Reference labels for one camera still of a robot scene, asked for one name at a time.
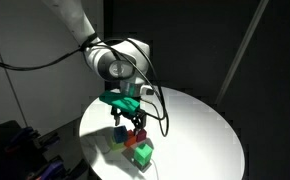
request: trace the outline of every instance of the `blue block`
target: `blue block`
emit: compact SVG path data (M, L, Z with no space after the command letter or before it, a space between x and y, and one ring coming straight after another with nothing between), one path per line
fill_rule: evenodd
M122 143L128 140L128 133L125 126L114 128L114 139L116 143Z

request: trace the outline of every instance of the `black wall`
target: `black wall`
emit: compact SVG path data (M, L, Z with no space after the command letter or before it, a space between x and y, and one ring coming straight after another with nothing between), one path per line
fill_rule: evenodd
M258 3L113 1L111 35L149 43L162 84L210 104ZM290 179L290 1L269 2L215 108L241 139L244 179Z

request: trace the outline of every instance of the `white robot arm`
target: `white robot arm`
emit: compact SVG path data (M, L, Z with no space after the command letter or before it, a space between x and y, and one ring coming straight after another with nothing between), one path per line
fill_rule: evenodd
M91 23L87 19L82 7L81 0L42 0L59 18L65 23L79 45L95 34ZM129 39L136 43L147 56L149 46L135 39ZM96 38L91 39L92 43L100 42ZM148 62L144 56L128 41L111 46L124 54L136 67L146 74ZM141 74L128 62L115 57L108 48L94 46L84 51L89 67L105 81L120 81L120 92L130 97L140 97L148 88Z

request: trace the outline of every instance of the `table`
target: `table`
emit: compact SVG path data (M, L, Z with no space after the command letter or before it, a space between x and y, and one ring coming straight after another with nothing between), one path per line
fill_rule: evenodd
M198 99L170 88L162 87L162 91L170 129L167 137L163 137L158 121L147 117L146 143L154 150L146 171L140 171L126 158L127 149L110 150L107 141L115 127L111 106L97 98L87 108L81 120L80 141L86 160L98 176L103 180L241 180L244 153L230 125ZM162 116L156 96L142 98L152 101ZM140 106L156 114L152 105L141 101ZM120 125L125 125L127 130L134 128L123 116Z

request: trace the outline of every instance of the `white round table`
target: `white round table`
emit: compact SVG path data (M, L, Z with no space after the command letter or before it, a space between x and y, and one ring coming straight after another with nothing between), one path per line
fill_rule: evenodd
M150 166L140 171L126 157L128 148L112 151L107 143L115 127L111 106L97 98L85 111L80 125L80 140L86 160L103 180L241 180L244 153L230 125L203 102L176 90L162 87L170 127L161 134L156 119L147 117L146 142L152 146ZM142 96L162 108L156 96ZM141 101L141 109L156 115L152 105ZM120 126L133 129L121 116Z

